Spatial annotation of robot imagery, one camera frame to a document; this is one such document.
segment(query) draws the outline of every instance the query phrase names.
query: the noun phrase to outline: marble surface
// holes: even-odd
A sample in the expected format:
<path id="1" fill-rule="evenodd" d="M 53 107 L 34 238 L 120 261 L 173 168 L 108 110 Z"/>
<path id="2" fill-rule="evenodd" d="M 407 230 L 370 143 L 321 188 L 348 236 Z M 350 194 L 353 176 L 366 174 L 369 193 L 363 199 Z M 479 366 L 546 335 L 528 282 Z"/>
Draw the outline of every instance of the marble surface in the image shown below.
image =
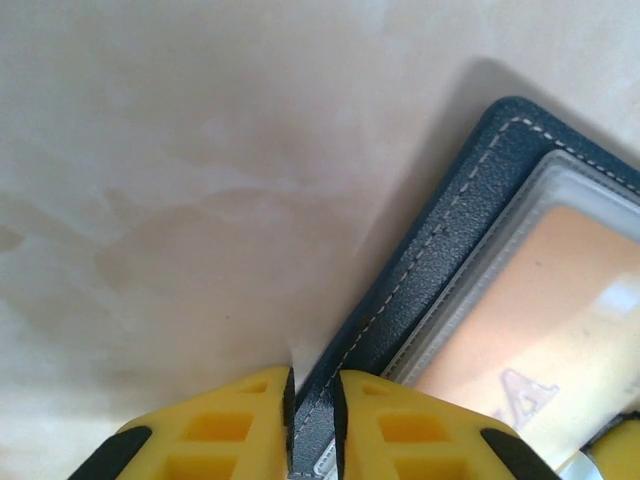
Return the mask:
<path id="1" fill-rule="evenodd" d="M 501 96 L 640 166 L 637 2 L 0 4 L 3 479 L 302 381 Z"/>

